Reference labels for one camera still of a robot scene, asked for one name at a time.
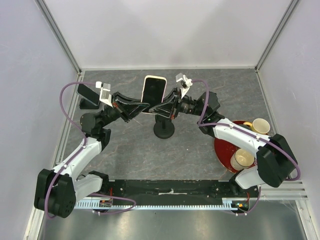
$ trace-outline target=white smartphone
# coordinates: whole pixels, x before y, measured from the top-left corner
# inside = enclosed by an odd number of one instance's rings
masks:
[[[153,114],[149,112],[149,109],[163,102],[166,86],[167,79],[165,77],[152,75],[145,76],[141,102],[150,104],[150,107],[143,110],[143,113]]]

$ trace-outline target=yellow mug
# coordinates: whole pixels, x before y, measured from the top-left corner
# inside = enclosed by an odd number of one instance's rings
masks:
[[[270,131],[270,124],[263,118],[257,118],[252,123],[246,121],[243,124],[249,126],[253,132],[258,134],[267,134]]]

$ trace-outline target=phone stand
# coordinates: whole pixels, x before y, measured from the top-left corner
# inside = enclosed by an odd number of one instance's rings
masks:
[[[80,100],[79,108],[86,110],[98,110],[100,108],[99,94],[92,91],[84,84],[80,84],[77,87],[77,93],[84,97]]]
[[[175,125],[171,122],[171,119],[155,115],[153,132],[160,139],[168,139],[175,133]]]

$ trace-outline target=mug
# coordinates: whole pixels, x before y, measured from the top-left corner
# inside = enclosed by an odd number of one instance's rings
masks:
[[[254,161],[255,157],[250,152],[240,148],[232,155],[230,164],[235,170],[240,171],[249,168]]]
[[[246,121],[243,124],[249,126],[253,132],[258,134],[267,134],[270,131],[270,124],[263,118],[257,118],[252,123]]]

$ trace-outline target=white bracket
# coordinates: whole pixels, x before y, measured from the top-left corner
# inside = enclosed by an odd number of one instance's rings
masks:
[[[102,181],[99,176],[88,174],[83,179],[74,182],[75,202],[77,203],[86,196],[98,192],[101,189]]]
[[[175,76],[175,81],[177,83],[181,82],[181,84],[182,84],[182,87],[180,89],[181,89],[181,98],[183,98],[187,94],[187,92],[189,91],[190,86],[193,85],[192,79],[189,79],[189,78],[187,78],[186,75],[179,73],[177,76]]]
[[[99,96],[100,102],[107,104],[110,107],[113,107],[112,106],[112,95],[110,94],[111,85],[109,83],[103,83],[101,81],[97,81],[95,83],[95,87],[97,89],[100,89],[100,96]]]

